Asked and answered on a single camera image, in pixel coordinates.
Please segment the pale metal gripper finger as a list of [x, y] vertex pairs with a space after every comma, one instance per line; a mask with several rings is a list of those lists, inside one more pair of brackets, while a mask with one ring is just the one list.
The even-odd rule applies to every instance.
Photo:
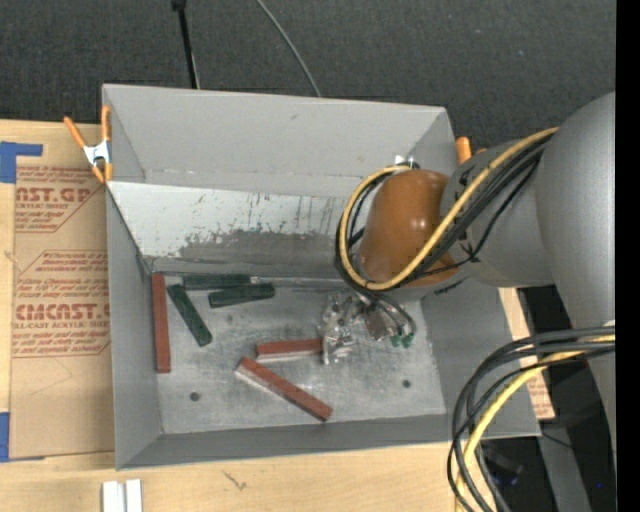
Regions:
[[321, 331], [333, 332], [348, 327], [356, 316], [357, 298], [351, 294], [329, 294], [321, 317]]
[[336, 364], [353, 351], [353, 338], [348, 334], [327, 334], [322, 340], [322, 362]]

